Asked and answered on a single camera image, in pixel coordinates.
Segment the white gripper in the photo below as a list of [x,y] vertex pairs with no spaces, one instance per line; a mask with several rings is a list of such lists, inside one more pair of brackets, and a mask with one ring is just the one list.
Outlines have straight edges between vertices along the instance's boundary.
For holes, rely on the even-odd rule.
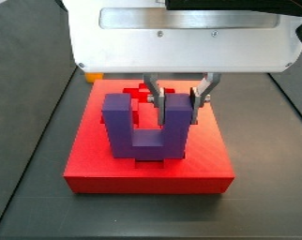
[[168,10],[164,0],[62,0],[74,63],[88,73],[145,73],[164,125],[156,73],[208,72],[191,88],[191,123],[220,73],[281,72],[302,53],[302,17],[251,10]]

